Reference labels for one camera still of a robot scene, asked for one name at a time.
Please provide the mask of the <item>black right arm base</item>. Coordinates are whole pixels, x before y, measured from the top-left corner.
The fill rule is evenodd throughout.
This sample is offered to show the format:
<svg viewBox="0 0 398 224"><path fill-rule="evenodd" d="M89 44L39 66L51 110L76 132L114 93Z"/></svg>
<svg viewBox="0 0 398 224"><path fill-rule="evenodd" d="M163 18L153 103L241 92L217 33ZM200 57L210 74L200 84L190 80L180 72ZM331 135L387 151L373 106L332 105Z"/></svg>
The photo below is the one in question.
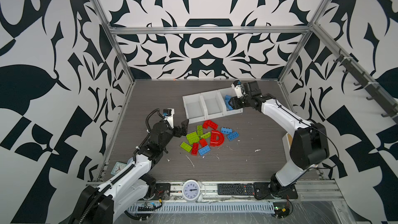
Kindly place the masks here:
<svg viewBox="0 0 398 224"><path fill-rule="evenodd" d="M269 182L254 183L256 200L265 199L298 199L299 195L295 188L295 182L288 186L282 186L274 173Z"/></svg>

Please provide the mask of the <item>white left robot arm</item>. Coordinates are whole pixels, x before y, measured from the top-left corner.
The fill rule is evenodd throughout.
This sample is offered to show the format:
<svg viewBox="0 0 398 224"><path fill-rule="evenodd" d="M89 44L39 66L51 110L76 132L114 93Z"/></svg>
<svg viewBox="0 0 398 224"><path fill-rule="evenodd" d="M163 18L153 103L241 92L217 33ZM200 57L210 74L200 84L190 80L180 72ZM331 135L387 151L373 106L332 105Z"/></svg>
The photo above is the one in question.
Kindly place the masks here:
<svg viewBox="0 0 398 224"><path fill-rule="evenodd" d="M188 133L189 120L173 127L161 120L149 129L133 153L133 161L96 188L87 186L70 216L70 224L112 224L129 207L154 195L156 180L149 171L159 163L166 146L174 137Z"/></svg>

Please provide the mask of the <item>blue lego brick studs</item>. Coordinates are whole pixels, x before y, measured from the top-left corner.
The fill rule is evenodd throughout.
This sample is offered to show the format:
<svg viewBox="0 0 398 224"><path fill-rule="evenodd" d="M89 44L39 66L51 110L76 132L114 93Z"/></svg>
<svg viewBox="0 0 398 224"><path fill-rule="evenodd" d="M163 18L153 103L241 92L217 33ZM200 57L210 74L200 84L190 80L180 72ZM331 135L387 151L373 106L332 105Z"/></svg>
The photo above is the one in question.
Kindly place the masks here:
<svg viewBox="0 0 398 224"><path fill-rule="evenodd" d="M223 134L229 135L229 134L231 134L232 132L233 132L233 130L230 129L230 128L225 128L225 127L222 127L222 128L221 128L221 133L223 133Z"/></svg>

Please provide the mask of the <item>red D-shaped lego piece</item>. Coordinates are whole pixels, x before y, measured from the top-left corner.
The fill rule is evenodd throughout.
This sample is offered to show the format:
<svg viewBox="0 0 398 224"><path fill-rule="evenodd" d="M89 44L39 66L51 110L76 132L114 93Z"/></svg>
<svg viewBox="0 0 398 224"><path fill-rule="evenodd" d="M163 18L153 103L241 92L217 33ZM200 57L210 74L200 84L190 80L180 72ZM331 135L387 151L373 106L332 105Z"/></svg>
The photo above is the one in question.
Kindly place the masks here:
<svg viewBox="0 0 398 224"><path fill-rule="evenodd" d="M224 143L224 135L220 131L212 130L210 137L210 146L218 147Z"/></svg>

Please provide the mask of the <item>blue lego brick underside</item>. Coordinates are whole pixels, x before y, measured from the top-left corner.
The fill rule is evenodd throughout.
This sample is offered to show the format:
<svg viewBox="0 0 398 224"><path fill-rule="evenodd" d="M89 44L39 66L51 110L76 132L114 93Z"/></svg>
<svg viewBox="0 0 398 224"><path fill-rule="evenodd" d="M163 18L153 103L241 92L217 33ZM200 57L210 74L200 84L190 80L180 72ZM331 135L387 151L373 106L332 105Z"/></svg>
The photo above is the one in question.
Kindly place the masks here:
<svg viewBox="0 0 398 224"><path fill-rule="evenodd" d="M237 131L232 132L232 133L227 135L227 138L228 138L229 141L232 141L232 140L234 140L234 139L236 139L238 137L239 137L239 133Z"/></svg>

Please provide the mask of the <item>blue lego brick long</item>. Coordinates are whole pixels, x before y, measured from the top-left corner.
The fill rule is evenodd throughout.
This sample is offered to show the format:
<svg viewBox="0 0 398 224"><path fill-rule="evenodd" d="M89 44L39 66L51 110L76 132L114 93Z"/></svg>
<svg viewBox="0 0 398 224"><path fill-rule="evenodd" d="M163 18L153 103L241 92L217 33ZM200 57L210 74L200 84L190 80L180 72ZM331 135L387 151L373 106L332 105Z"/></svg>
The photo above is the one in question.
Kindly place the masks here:
<svg viewBox="0 0 398 224"><path fill-rule="evenodd" d="M229 104L229 101L225 100L227 111L232 111L234 108Z"/></svg>

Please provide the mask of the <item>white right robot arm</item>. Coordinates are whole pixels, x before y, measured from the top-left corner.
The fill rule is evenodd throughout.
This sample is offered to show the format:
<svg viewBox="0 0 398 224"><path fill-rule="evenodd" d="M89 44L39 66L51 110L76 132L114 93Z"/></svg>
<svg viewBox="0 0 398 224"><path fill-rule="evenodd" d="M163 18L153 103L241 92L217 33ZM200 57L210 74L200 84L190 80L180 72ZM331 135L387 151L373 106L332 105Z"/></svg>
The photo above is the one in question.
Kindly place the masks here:
<svg viewBox="0 0 398 224"><path fill-rule="evenodd" d="M292 137L289 159L269 184L276 193L293 185L310 169L315 169L330 155L326 130L321 123L311 123L284 107L270 94L235 96L228 101L234 110L251 107L273 119Z"/></svg>

